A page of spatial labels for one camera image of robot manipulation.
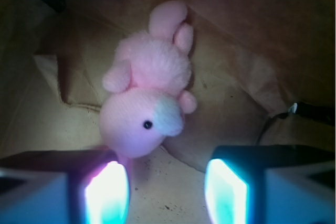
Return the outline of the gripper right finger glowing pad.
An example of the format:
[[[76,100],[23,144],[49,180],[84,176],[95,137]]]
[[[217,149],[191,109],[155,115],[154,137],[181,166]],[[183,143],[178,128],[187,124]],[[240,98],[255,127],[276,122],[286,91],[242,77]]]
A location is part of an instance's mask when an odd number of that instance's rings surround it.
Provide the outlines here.
[[[335,154],[304,145],[219,146],[204,194],[212,223],[335,223]]]

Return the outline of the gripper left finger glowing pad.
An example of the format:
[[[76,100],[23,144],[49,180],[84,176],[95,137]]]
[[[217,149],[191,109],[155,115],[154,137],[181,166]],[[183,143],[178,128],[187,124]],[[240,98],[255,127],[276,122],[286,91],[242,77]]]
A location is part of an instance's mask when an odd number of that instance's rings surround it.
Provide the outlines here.
[[[113,151],[27,151],[1,159],[1,223],[125,223],[127,171]]]

